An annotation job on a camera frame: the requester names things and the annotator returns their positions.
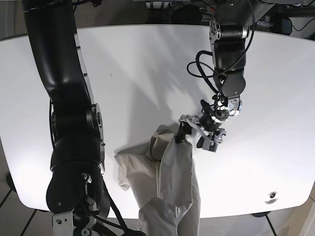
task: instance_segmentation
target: desk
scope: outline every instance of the desk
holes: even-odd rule
[[[118,186],[114,155],[147,142],[161,124],[194,114],[201,99],[211,101],[205,82],[186,72],[199,50],[210,49],[209,29],[118,26],[78,34],[102,110],[104,180],[123,217],[137,218],[133,193]],[[0,136],[7,163],[21,202],[48,210],[49,97],[27,37],[0,42],[0,52]],[[314,55],[313,41],[255,33],[241,115],[223,125],[227,136],[216,153],[193,150],[202,218],[296,207],[307,200],[315,179]],[[202,60],[212,64],[211,58]],[[278,200],[268,205],[271,192]]]

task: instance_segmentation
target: white cloth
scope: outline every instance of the white cloth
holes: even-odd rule
[[[139,205],[138,230],[147,236],[197,236],[199,188],[192,146],[175,143],[170,130],[157,130],[144,155],[117,154],[119,185],[130,187]]]

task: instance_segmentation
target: black cable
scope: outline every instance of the black cable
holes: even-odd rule
[[[120,212],[119,212],[119,210],[118,210],[116,204],[114,203],[113,199],[111,198],[111,196],[110,196],[109,193],[108,193],[108,190],[107,190],[107,187],[106,187],[106,185],[105,185],[104,180],[103,180],[103,188],[104,188],[104,190],[106,191],[106,193],[108,194],[109,202],[110,202],[110,207],[113,209],[113,211],[114,211],[114,213],[115,213],[115,215],[116,215],[116,217],[117,217],[117,220],[118,220],[119,224],[120,224],[122,227],[124,227],[125,229],[128,229],[128,226],[126,225],[126,223],[125,223],[125,221],[124,221],[122,215],[120,214]]]
[[[73,9],[73,13],[75,13],[78,5],[82,5],[84,3],[87,3],[88,1],[84,0],[84,1],[80,1],[80,0],[77,0],[77,2],[73,2],[72,5],[75,6],[74,9]]]
[[[271,224],[271,222],[270,222],[270,220],[269,220],[269,217],[268,217],[267,213],[264,212],[264,215],[265,215],[266,218],[267,218],[267,221],[268,221],[268,223],[269,223],[269,225],[270,225],[270,228],[271,228],[272,232],[274,233],[274,236],[277,236],[277,233],[276,233],[274,227],[272,226],[272,224]]]
[[[93,230],[106,236],[117,236],[117,234],[115,234],[109,228],[98,222],[94,225]]]
[[[309,6],[309,5],[311,5],[313,2],[315,2],[315,0],[313,0],[313,1],[311,1],[309,4],[307,4],[307,5],[300,5],[300,6]]]
[[[24,229],[23,229],[23,231],[21,232],[21,235],[20,235],[20,236],[23,236],[23,235],[24,235],[26,229],[28,228],[28,226],[30,225],[31,221],[33,220],[33,217],[35,216],[36,212],[37,212],[37,209],[35,209],[35,210],[33,211],[33,214],[31,215],[29,221],[26,223],[26,226],[24,227]]]
[[[289,6],[293,6],[293,7],[305,7],[305,6],[310,6],[313,2],[314,2],[315,0],[313,0],[313,1],[311,1],[309,4],[307,4],[307,5],[299,5],[299,6],[295,6],[295,5],[293,5],[293,4],[289,4]]]
[[[201,62],[201,61],[199,61],[199,62],[197,62],[197,61],[192,61],[192,62],[190,62],[190,63],[187,65],[187,71],[188,71],[188,73],[189,73],[190,75],[192,75],[192,76],[195,76],[195,74],[193,74],[193,73],[191,73],[191,72],[189,71],[189,66],[190,66],[191,64],[194,64],[194,63],[197,64],[197,67],[198,67],[198,64],[199,64],[199,66],[200,66],[200,64],[202,64],[202,65],[208,67],[209,69],[211,69],[211,70],[214,72],[214,69],[212,69],[212,68],[211,68],[210,66],[208,66],[206,63],[203,63],[203,62]],[[205,73],[204,73],[203,69],[201,68],[201,66],[198,67],[198,70],[199,70],[200,74],[205,75]],[[204,81],[207,83],[207,85],[211,88],[211,90],[212,90],[214,93],[218,93],[218,91],[215,89],[215,87],[212,85],[212,83],[209,81],[208,78],[204,78],[204,77],[203,77],[203,79],[204,79]]]
[[[124,228],[124,227],[122,227],[122,226],[120,226],[120,225],[117,225],[117,224],[115,224],[115,223],[113,223],[113,222],[110,222],[110,221],[108,221],[108,220],[104,220],[103,218],[99,217],[98,215],[94,214],[93,212],[89,212],[89,214],[90,214],[91,216],[93,216],[96,220],[99,220],[100,222],[103,222],[103,223],[105,223],[106,225],[113,226],[113,227],[115,227],[115,228],[117,228],[117,229],[121,229],[121,230],[123,230],[123,231],[125,231],[125,230],[126,230],[126,231],[131,230],[131,229],[128,229],[128,228]]]
[[[207,5],[208,7],[210,7],[212,10],[216,10],[214,7],[212,7],[212,6],[210,6],[208,3],[206,3],[205,1],[203,1],[203,0],[192,0],[192,2],[198,2],[198,1],[200,1],[200,2],[203,2],[205,5]]]
[[[315,203],[315,199],[314,198],[312,198],[311,196],[309,196],[309,198]]]
[[[87,2],[89,2],[90,0],[77,0],[77,2],[73,2],[72,5],[73,6],[79,6],[79,5],[83,5],[83,4],[86,4]]]
[[[6,194],[6,196],[4,197],[4,199],[2,200],[2,202],[0,203],[0,208],[2,207],[2,205],[4,204],[5,200],[9,197],[10,193],[12,192],[12,189],[9,190],[9,192]]]
[[[229,71],[231,68],[233,68],[246,54],[246,52],[248,51],[248,49],[250,48],[251,44],[252,44],[252,40],[253,40],[253,37],[254,37],[254,32],[255,32],[255,13],[254,13],[254,9],[252,7],[252,4],[250,2],[250,0],[248,0],[248,4],[250,5],[251,7],[251,10],[252,10],[252,34],[251,34],[251,37],[250,37],[250,41],[248,42],[248,45],[246,47],[246,49],[244,50],[243,54],[240,56],[240,58],[238,58],[238,60],[236,60],[232,65],[230,65],[226,70],[218,73],[218,74],[213,74],[213,75],[206,75],[206,76],[200,76],[200,75],[193,75],[194,77],[197,77],[197,78],[212,78],[212,77],[215,77],[215,76],[218,76],[218,75],[223,75],[224,73],[226,73],[227,71]]]
[[[294,25],[292,24],[292,27],[296,30],[296,31],[302,31],[310,22],[312,22],[313,20],[315,20],[315,18],[313,18],[313,19],[311,19],[310,21],[308,21],[307,23],[306,23],[306,25],[304,25],[303,26],[303,28],[301,28],[301,29],[296,29],[296,27],[294,27]]]

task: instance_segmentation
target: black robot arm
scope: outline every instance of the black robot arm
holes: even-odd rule
[[[73,234],[81,235],[85,228],[92,230],[96,225],[91,212],[106,219],[110,208],[102,176],[99,106],[93,102],[87,74],[82,72],[72,2],[23,0],[23,8],[36,66],[50,97],[50,110],[53,108],[49,114],[53,177],[47,206],[54,213],[54,231],[63,230],[68,219],[75,226]]]
[[[196,63],[200,75],[215,93],[213,104],[201,101],[202,110],[194,116],[181,116],[180,128],[177,133],[176,142],[185,140],[186,134],[191,134],[191,129],[196,129],[201,138],[197,144],[198,148],[215,152],[218,144],[226,132],[220,126],[231,116],[239,115],[242,108],[240,99],[244,91],[246,81],[243,77],[246,65],[246,52],[252,42],[254,35],[254,24],[275,3],[290,4],[296,0],[222,0],[217,5],[215,15],[210,21],[210,46],[211,52],[200,51],[196,56]],[[248,46],[245,47],[246,38],[251,37]],[[207,54],[213,57],[215,68],[213,75],[206,75],[202,69],[200,56]]]

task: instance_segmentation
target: small logo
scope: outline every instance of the small logo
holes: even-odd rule
[[[272,192],[268,194],[268,198],[266,199],[266,204],[272,204],[278,200],[277,198],[277,192]]]

